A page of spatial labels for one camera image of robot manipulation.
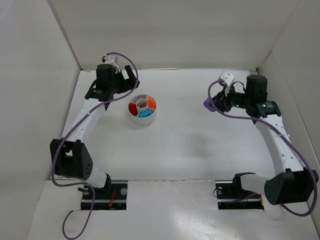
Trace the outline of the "brown lego plate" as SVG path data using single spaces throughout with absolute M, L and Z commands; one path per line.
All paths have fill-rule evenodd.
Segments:
M 145 102 L 139 102 L 139 103 L 137 104 L 137 107 L 138 107 L 138 108 L 144 108 L 146 105 L 147 105 L 147 104 L 146 104 Z

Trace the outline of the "orange round lego piece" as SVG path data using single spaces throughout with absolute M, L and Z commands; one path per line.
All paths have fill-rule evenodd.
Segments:
M 148 103 L 148 107 L 150 108 L 150 109 L 153 109 L 153 110 L 155 110 L 156 109 L 156 102 L 154 101 L 154 100 L 152 100 L 152 99 L 147 99 L 147 103 Z

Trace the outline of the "teal lego brick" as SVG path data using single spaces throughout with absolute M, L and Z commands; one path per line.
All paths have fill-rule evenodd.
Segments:
M 146 111 L 144 111 L 144 112 L 141 112 L 141 113 L 139 114 L 139 117 L 140 117 L 140 118 L 146 118 L 146 117 L 148 117 L 148 116 L 150 116 L 150 115 L 152 115 L 152 114 L 153 114 L 153 111 L 150 110 L 150 109 L 148 109 L 148 110 L 146 110 Z

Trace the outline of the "purple lego butterfly piece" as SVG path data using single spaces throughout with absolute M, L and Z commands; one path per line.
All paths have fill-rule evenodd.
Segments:
M 212 113 L 216 111 L 216 108 L 212 106 L 211 99 L 209 97 L 203 102 L 203 106 Z

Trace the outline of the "red lego brick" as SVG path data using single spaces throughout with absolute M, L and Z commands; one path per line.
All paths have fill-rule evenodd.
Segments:
M 132 103 L 132 102 L 129 103 L 128 110 L 129 110 L 131 115 L 133 115 L 135 117 L 138 115 L 138 110 L 137 110 L 137 106 L 136 106 L 135 103 Z

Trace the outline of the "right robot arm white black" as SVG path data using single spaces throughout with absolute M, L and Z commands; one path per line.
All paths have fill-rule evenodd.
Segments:
M 241 188 L 264 193 L 272 205 L 306 202 L 319 177 L 292 149 L 281 111 L 275 101 L 267 99 L 267 79 L 249 75 L 243 92 L 236 91 L 235 76 L 229 72 L 223 72 L 218 82 L 223 89 L 212 98 L 216 109 L 223 113 L 233 107 L 244 109 L 262 135 L 273 162 L 274 177 L 268 179 L 250 173 L 240 178 Z

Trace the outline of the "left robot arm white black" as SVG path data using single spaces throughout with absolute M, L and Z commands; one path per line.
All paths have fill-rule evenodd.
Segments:
M 111 193 L 111 177 L 94 167 L 86 141 L 110 103 L 116 101 L 114 96 L 122 94 L 126 97 L 139 86 L 137 70 L 130 65 L 126 65 L 124 69 L 127 78 L 124 77 L 115 55 L 103 57 L 96 69 L 96 79 L 84 97 L 75 122 L 64 136 L 53 139 L 50 143 L 52 177 L 78 179 L 92 192 L 106 195 Z

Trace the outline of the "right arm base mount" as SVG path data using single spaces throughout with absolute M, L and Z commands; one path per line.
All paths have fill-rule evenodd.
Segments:
M 261 195 L 237 188 L 232 180 L 216 180 L 213 195 L 218 210 L 264 210 Z

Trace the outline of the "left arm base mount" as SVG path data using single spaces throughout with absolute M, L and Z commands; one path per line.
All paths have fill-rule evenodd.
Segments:
M 90 210 L 93 200 L 92 190 L 87 185 L 84 185 L 83 187 L 79 187 L 78 191 L 82 192 L 80 209 Z M 128 181 L 126 180 L 113 180 L 110 185 L 110 193 L 107 193 L 100 188 L 96 188 L 93 210 L 126 210 L 127 193 Z

